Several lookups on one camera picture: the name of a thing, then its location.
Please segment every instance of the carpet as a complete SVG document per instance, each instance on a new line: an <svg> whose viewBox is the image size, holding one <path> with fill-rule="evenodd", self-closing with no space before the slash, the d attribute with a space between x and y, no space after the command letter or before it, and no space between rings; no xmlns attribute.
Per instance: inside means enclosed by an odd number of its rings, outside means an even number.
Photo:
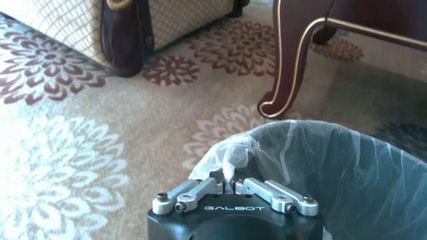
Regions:
<svg viewBox="0 0 427 240"><path fill-rule="evenodd" d="M251 4L131 78L0 16L0 238L146 239L158 192L267 122L272 11ZM310 48L287 119L339 123L426 159L427 54L339 31Z"/></svg>

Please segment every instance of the bolt head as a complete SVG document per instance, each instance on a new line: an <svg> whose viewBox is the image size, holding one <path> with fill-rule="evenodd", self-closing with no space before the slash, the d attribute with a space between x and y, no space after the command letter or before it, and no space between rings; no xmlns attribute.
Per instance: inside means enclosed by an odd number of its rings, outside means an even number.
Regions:
<svg viewBox="0 0 427 240"><path fill-rule="evenodd" d="M310 196L310 195L304 195L304 196L302 197L302 199L303 199L304 202L307 202L307 203L312 203L312 202L315 201L314 197Z"/></svg>
<svg viewBox="0 0 427 240"><path fill-rule="evenodd" d="M296 212L296 207L292 203L288 203L287 205L284 205L284 213L286 214L292 214Z"/></svg>
<svg viewBox="0 0 427 240"><path fill-rule="evenodd" d="M159 192L156 198L160 202L166 202L168 200L168 194L166 192Z"/></svg>
<svg viewBox="0 0 427 240"><path fill-rule="evenodd" d="M176 210L176 212L183 213L183 212L186 211L186 209L187 209L186 203L178 202L178 203L175 204L175 210Z"/></svg>

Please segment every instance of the trash can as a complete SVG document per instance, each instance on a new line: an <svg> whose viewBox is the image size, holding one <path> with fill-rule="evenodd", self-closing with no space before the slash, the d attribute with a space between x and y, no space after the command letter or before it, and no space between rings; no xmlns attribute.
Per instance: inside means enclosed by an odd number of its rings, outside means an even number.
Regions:
<svg viewBox="0 0 427 240"><path fill-rule="evenodd" d="M427 164L388 143L338 124L278 121L214 145L188 178L223 168L230 180L250 159L264 179L318 200L327 238L427 239Z"/></svg>

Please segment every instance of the chair leg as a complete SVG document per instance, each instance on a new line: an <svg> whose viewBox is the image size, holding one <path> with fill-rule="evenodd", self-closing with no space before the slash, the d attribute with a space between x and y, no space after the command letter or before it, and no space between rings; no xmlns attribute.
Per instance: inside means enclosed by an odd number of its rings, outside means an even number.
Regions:
<svg viewBox="0 0 427 240"><path fill-rule="evenodd" d="M331 40L336 33L336 28L324 26L319 31L312 35L312 42L318 45L324 45Z"/></svg>
<svg viewBox="0 0 427 240"><path fill-rule="evenodd" d="M112 72L130 77L143 69L144 49L135 0L103 0L100 45Z"/></svg>
<svg viewBox="0 0 427 240"><path fill-rule="evenodd" d="M266 118L283 117L292 106L302 85L312 33L324 24L331 2L332 0L275 0L275 80L272 90L258 103L259 113Z"/></svg>

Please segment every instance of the crumpled plastic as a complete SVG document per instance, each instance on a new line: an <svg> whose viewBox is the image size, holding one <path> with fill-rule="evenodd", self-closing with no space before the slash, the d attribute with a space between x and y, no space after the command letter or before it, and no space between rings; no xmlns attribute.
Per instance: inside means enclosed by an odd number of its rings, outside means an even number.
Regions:
<svg viewBox="0 0 427 240"><path fill-rule="evenodd" d="M318 200L328 239L427 240L427 164L388 143L338 124L276 121L215 144L188 178L223 168L230 181L250 159Z"/></svg>

